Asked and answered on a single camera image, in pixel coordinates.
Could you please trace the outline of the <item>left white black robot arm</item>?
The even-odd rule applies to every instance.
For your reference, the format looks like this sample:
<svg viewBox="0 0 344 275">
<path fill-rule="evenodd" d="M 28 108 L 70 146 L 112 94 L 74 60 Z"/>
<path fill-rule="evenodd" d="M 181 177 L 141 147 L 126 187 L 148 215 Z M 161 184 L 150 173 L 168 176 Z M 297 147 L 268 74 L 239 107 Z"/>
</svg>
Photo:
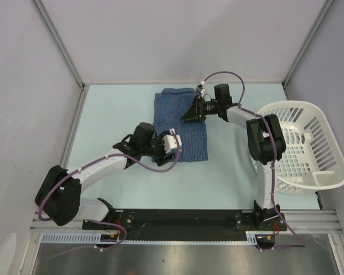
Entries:
<svg viewBox="0 0 344 275">
<path fill-rule="evenodd" d="M 116 222 L 115 209 L 105 199 L 83 198 L 82 193 L 134 164 L 152 172 L 168 172 L 170 169 L 162 166 L 170 163 L 174 167 L 181 151 L 182 141 L 175 129 L 157 133 L 152 124 L 140 123 L 132 134 L 87 164 L 77 168 L 53 166 L 35 197 L 38 219 L 64 226 L 77 218 L 109 229 Z"/>
</svg>

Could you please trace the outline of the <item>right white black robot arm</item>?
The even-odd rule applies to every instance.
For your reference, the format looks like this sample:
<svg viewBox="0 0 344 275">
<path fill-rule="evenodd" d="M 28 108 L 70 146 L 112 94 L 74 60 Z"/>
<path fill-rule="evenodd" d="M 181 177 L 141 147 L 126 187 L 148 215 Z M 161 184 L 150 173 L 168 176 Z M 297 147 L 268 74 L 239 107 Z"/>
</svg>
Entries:
<svg viewBox="0 0 344 275">
<path fill-rule="evenodd" d="M 203 122 L 207 115 L 217 115 L 246 130 L 248 151 L 256 161 L 258 189 L 252 214 L 243 220 L 236 218 L 236 222 L 241 222 L 241 229 L 247 224 L 259 230 L 276 230 L 282 219 L 276 196 L 277 171 L 286 151 L 279 119 L 275 114 L 262 116 L 242 107 L 240 103 L 234 103 L 228 84 L 215 85 L 214 95 L 215 98 L 209 101 L 203 96 L 195 96 L 181 121 Z"/>
</svg>

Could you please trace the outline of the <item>blue checkered long sleeve shirt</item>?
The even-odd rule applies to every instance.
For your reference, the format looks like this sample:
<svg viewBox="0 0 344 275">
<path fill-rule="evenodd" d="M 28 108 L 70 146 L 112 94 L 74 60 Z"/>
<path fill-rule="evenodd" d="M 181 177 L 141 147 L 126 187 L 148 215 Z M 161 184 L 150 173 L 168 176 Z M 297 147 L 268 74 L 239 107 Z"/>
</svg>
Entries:
<svg viewBox="0 0 344 275">
<path fill-rule="evenodd" d="M 205 123 L 184 123 L 181 120 L 198 95 L 193 88 L 165 88 L 155 95 L 153 126 L 158 134 L 175 129 L 182 140 L 180 162 L 208 160 Z"/>
</svg>

